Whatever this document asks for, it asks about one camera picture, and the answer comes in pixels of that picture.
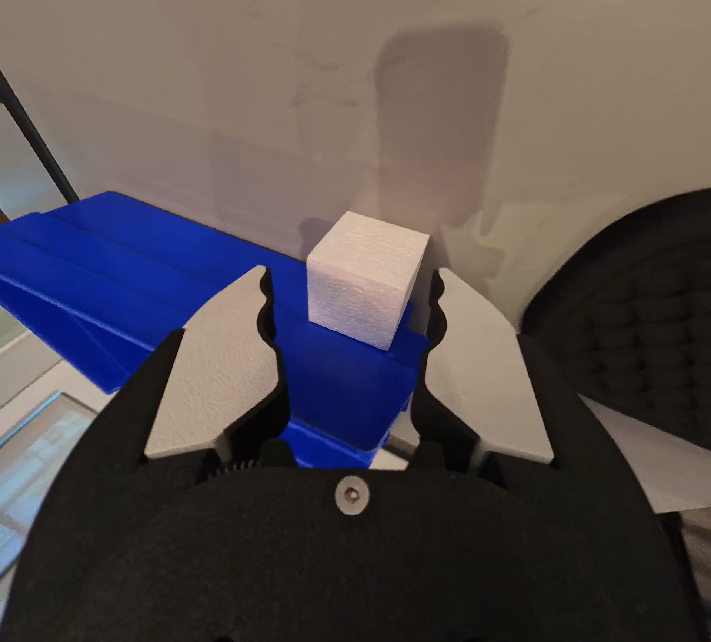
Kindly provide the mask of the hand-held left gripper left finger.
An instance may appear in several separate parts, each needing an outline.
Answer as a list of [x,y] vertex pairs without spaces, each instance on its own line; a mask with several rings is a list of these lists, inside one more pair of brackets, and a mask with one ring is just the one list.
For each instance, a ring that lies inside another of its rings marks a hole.
[[273,306],[271,271],[257,265],[186,322],[144,448],[148,460],[207,452],[222,465],[246,464],[283,433],[289,391]]

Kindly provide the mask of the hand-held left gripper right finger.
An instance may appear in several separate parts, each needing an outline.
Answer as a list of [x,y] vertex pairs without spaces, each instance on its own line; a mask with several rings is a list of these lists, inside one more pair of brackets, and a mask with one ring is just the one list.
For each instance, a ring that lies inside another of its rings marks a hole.
[[433,271],[429,346],[410,415],[422,443],[437,444],[450,471],[490,454],[542,465],[554,460],[518,335],[503,314],[448,268]]

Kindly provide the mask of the blue plastic bin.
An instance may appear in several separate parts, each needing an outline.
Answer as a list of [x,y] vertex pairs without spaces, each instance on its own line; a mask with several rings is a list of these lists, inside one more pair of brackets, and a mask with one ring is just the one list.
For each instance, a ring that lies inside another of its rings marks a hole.
[[1,306],[103,392],[118,391],[170,331],[257,265],[271,270],[276,343],[302,467],[368,468],[406,412],[429,344],[389,351],[308,319],[307,266],[121,193],[1,226]]

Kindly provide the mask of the white foam cube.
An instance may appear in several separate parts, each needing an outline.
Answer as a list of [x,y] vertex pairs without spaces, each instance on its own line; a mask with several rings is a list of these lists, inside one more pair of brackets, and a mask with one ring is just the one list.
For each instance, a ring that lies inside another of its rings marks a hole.
[[345,212],[308,254],[308,318],[390,349],[430,236]]

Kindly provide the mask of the black wrist rest pad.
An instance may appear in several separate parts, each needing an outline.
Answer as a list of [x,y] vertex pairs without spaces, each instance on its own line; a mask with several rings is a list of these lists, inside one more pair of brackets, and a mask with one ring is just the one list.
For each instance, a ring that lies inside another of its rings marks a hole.
[[591,237],[520,321],[585,398],[710,449],[710,189]]

